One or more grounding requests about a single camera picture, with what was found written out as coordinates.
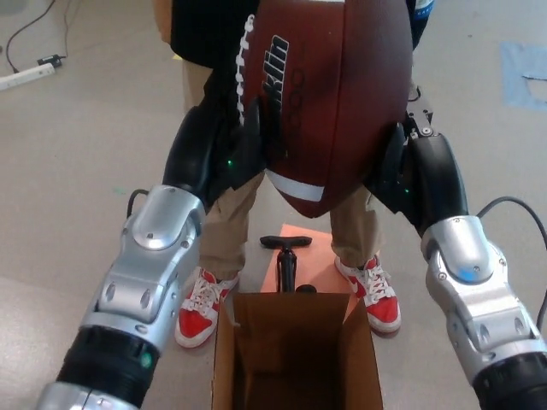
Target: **red sneaker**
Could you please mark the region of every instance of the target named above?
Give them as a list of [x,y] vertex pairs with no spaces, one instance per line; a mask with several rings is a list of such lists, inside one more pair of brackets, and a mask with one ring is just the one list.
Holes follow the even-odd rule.
[[196,348],[213,334],[219,318],[219,304],[238,282],[232,280],[217,282],[212,273],[201,270],[194,289],[182,302],[174,338],[183,348]]
[[378,257],[368,261],[363,269],[343,265],[338,257],[334,265],[350,283],[353,293],[365,302],[370,327],[379,333],[398,331],[401,309],[389,282],[391,277],[382,269]]

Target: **silver robotic arm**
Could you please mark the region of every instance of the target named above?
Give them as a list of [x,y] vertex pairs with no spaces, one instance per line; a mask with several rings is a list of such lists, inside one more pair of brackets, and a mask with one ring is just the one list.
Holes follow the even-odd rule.
[[38,410],[136,410],[172,335],[181,285],[198,262],[205,210],[186,190],[157,185],[121,232],[121,252],[93,296]]
[[421,236],[426,286],[480,408],[547,409],[547,346],[508,281],[508,263],[468,202],[448,140],[420,89],[365,185]]

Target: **blue tape on floor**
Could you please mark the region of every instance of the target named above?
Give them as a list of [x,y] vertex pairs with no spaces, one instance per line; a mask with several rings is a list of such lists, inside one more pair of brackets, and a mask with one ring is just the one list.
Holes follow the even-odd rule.
[[547,111],[547,101],[535,97],[530,79],[547,81],[547,47],[502,43],[503,96],[505,103]]

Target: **white shoelace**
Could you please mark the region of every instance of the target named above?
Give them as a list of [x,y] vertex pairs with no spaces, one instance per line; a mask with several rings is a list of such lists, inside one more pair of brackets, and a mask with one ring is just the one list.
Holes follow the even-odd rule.
[[243,37],[239,41],[239,52],[236,56],[236,67],[238,71],[236,72],[236,82],[238,87],[236,88],[236,93],[238,94],[238,112],[239,112],[239,124],[243,125],[245,122],[244,117],[244,106],[243,106],[243,92],[244,92],[244,68],[245,68],[245,59],[244,53],[249,50],[249,34],[255,29],[255,16],[249,15],[247,22],[245,23],[245,32]]
[[369,304],[374,305],[384,297],[395,296],[395,290],[393,290],[388,282],[391,276],[381,266],[359,271],[359,277],[365,284],[365,289],[367,290],[365,297],[368,299]]
[[213,305],[221,300],[221,292],[222,289],[218,284],[211,284],[199,276],[185,308],[208,317]]

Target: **orange paper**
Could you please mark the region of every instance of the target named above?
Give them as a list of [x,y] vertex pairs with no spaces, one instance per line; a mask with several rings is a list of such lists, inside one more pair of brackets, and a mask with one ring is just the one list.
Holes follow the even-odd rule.
[[[312,243],[307,248],[294,248],[294,253],[298,258],[296,288],[301,284],[312,284],[320,293],[351,293],[350,284],[334,266],[336,255],[331,249],[332,237],[330,234],[298,226],[283,225],[280,236],[312,238]],[[278,250],[274,250],[272,253],[272,260],[262,284],[261,292],[263,293],[271,293],[277,290],[276,265],[278,252]],[[357,298],[351,295],[346,318],[357,302]]]

